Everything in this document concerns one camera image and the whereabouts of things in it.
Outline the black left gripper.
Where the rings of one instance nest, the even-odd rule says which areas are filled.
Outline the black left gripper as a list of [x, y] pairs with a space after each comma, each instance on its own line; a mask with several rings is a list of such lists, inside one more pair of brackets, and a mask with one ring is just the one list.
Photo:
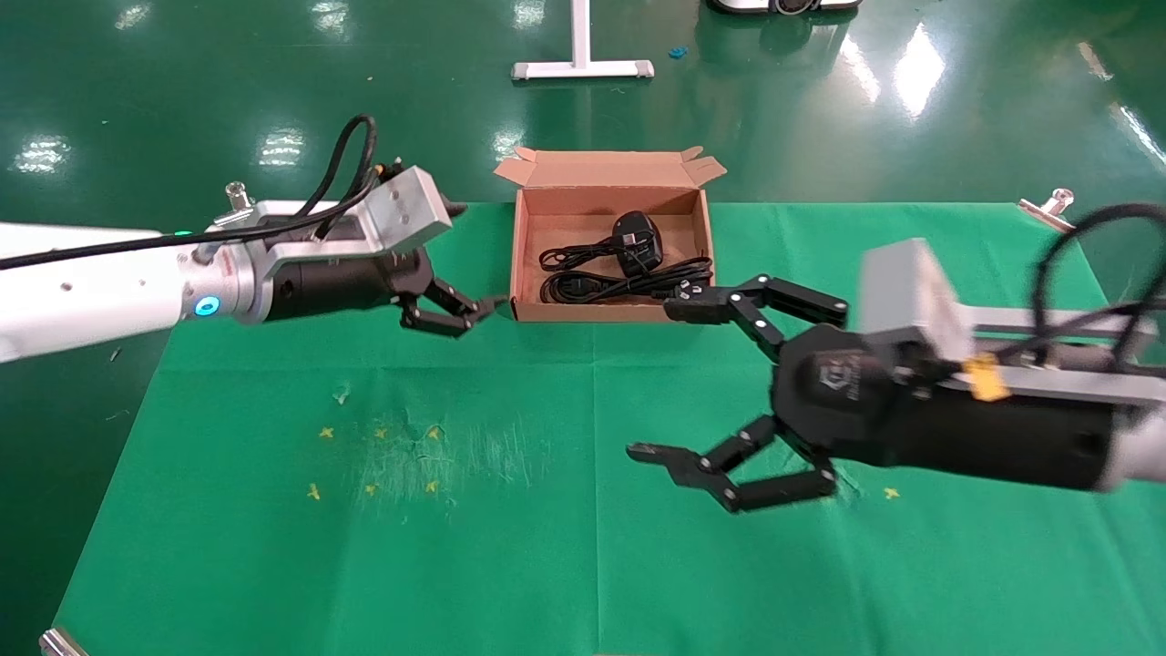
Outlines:
[[[436, 303], [447, 313], [424, 310], [417, 296]], [[350, 310], [374, 310], [386, 304], [401, 306], [401, 327], [406, 331], [459, 339], [477, 324], [508, 304], [508, 296], [493, 295], [472, 299], [442, 278], [424, 249], [403, 256], [298, 261], [282, 264], [273, 278], [267, 323], [290, 320]]]

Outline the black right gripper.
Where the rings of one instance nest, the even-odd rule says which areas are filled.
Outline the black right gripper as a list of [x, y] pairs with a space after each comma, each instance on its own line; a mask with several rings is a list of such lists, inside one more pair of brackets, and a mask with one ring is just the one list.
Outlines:
[[[1114, 405], [1010, 395], [982, 402], [936, 385], [923, 397], [899, 383], [845, 327], [849, 303], [770, 275], [742, 285], [681, 285], [663, 310], [674, 323], [732, 323], [774, 371], [772, 408], [707, 453], [633, 443], [626, 454], [662, 466], [681, 488], [704, 491], [726, 512], [756, 512], [833, 496], [829, 457], [869, 466], [909, 466], [1052, 488], [1095, 489], [1111, 453]], [[815, 325], [786, 343], [763, 311]], [[803, 472], [736, 484], [730, 474], [782, 440]]]

